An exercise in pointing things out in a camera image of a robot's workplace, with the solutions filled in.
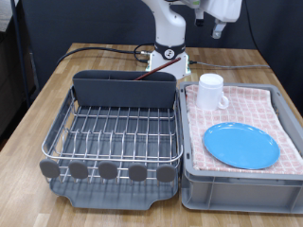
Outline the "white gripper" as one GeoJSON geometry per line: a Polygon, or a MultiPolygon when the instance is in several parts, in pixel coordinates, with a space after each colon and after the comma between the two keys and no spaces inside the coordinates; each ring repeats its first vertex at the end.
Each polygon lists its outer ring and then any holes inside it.
{"type": "Polygon", "coordinates": [[[226,23],[236,22],[241,14],[242,0],[198,0],[195,9],[195,26],[204,25],[204,12],[216,18],[211,37],[220,39],[226,23]]]}

